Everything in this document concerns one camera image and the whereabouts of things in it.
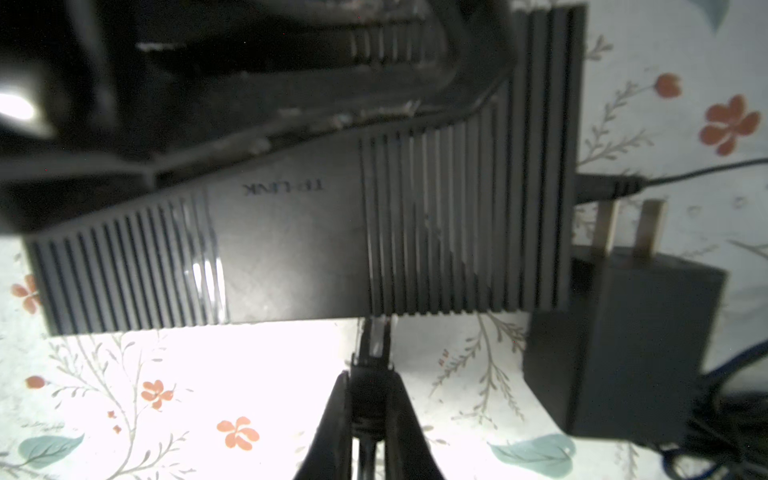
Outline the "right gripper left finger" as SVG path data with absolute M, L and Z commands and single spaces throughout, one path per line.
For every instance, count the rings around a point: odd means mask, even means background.
M 352 475 L 350 375 L 336 379 L 319 426 L 294 480 L 349 480 Z

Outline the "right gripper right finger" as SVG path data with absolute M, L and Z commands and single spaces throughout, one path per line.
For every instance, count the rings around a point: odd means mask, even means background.
M 443 480 L 401 376 L 388 371 L 385 406 L 385 478 Z

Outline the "black power adapter with cord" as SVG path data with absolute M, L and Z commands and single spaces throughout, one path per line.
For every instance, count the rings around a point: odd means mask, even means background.
M 766 343 L 702 369 L 725 271 L 659 252 L 662 200 L 644 202 L 631 246 L 613 243 L 619 201 L 652 185 L 577 176 L 576 202 L 598 206 L 593 240 L 571 254 L 566 307 L 531 317 L 524 379 L 564 433 L 646 447 L 671 479 L 684 459 L 704 463 L 703 479 L 763 479 L 767 392 L 726 385 L 766 359 Z

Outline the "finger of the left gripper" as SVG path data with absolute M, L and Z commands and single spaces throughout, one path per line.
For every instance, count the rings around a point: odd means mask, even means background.
M 313 134 L 477 104 L 506 1 L 5 1 L 5 180 L 186 180 Z

